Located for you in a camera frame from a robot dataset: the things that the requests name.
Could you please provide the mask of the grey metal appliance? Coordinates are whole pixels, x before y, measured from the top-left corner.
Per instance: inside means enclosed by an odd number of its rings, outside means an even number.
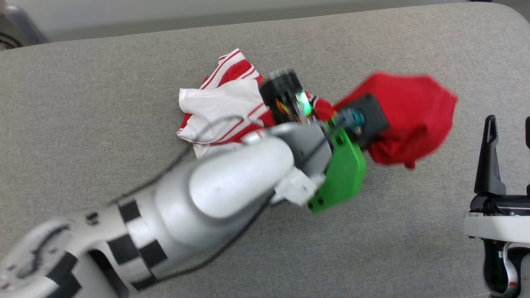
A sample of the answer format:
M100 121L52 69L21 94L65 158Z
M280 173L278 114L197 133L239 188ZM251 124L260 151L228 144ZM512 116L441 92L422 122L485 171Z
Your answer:
M28 13L10 1L0 0L0 50L48 43Z

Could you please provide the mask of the red white basketball jersey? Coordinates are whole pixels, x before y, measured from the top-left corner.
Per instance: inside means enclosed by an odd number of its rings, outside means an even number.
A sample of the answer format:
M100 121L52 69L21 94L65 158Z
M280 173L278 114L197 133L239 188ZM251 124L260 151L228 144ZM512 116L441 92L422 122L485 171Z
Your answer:
M240 49L220 56L199 88L180 89L178 105L184 118L178 137L193 143L201 158L218 149L233 149L245 134L273 126L272 113L259 93L263 81ZM415 168L416 161L435 151L452 129L458 97L428 75L374 73L336 104L306 94L320 120L331 119L367 95L378 100L389 123L369 145L378 164Z

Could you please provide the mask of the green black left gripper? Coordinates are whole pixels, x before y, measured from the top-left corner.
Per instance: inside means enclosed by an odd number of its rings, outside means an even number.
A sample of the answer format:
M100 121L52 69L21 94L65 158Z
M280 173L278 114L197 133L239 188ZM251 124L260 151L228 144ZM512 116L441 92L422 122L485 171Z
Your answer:
M313 141L294 152L297 168L309 177L323 179L307 202L308 209L319 213L356 196L366 172L362 153L367 141L365 100L333 111L329 119L320 117L316 102L293 70L271 73L260 86L260 94L276 127L294 127L288 136L295 144Z

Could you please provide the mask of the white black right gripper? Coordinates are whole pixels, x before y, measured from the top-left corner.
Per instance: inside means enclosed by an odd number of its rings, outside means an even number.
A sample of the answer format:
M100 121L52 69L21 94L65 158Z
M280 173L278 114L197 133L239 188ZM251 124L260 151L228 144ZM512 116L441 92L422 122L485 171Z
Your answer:
M475 178L475 198L464 217L464 234L504 242L530 242L530 196L506 195L496 145L496 117L485 119ZM525 120L525 144L530 149L530 117Z

